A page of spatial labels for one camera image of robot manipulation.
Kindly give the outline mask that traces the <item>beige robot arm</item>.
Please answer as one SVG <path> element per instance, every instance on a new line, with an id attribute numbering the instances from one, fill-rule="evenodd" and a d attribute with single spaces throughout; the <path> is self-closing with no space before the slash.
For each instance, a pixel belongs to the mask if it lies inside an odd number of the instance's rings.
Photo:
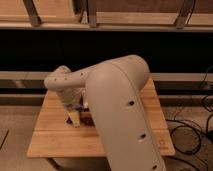
<path id="1" fill-rule="evenodd" d="M 66 66 L 49 74 L 44 85 L 67 110 L 86 101 L 112 171 L 167 171 L 141 101 L 149 79 L 146 61 L 128 55 L 72 72 Z"/>

